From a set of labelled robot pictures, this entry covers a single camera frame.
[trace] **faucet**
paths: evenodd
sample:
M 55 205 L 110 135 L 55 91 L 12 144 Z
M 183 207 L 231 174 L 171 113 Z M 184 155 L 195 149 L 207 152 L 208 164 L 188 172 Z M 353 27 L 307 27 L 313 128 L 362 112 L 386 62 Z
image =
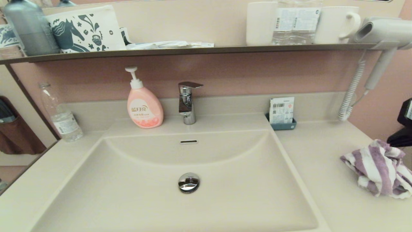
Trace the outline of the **faucet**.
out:
M 183 115 L 183 122 L 186 125 L 191 125 L 196 122 L 196 115 L 194 114 L 194 106 L 192 103 L 192 89 L 197 89 L 202 86 L 202 84 L 189 81 L 179 83 L 179 113 Z

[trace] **white cup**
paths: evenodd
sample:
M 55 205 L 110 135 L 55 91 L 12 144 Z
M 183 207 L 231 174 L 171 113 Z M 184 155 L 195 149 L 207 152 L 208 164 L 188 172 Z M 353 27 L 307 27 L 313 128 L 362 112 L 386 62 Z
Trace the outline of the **white cup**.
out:
M 323 7 L 314 43 L 348 43 L 361 26 L 358 12 L 359 7 Z
M 248 46 L 272 45 L 277 2 L 251 2 L 248 4 L 246 44 Z

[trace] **sink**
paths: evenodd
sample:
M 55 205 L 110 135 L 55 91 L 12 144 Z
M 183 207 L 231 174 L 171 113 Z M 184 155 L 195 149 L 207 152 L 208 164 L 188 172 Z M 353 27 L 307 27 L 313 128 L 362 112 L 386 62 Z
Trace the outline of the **sink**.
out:
M 330 231 L 265 116 L 231 118 L 120 122 L 125 133 L 99 140 L 32 232 Z M 185 173 L 200 178 L 191 194 Z

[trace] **purple striped towel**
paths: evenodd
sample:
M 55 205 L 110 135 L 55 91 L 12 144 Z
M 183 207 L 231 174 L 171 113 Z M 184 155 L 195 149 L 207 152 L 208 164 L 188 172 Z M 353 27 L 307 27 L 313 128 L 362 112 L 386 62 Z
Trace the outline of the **purple striped towel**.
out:
M 358 185 L 374 196 L 404 199 L 412 196 L 412 171 L 402 163 L 404 156 L 402 150 L 375 140 L 340 159 L 359 175 Z

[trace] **sink drain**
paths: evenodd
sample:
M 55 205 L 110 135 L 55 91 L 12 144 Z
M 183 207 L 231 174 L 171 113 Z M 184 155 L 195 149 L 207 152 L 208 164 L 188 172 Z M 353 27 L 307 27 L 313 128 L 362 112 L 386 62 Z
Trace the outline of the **sink drain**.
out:
M 186 173 L 179 178 L 178 184 L 183 193 L 193 193 L 199 187 L 200 179 L 194 173 Z

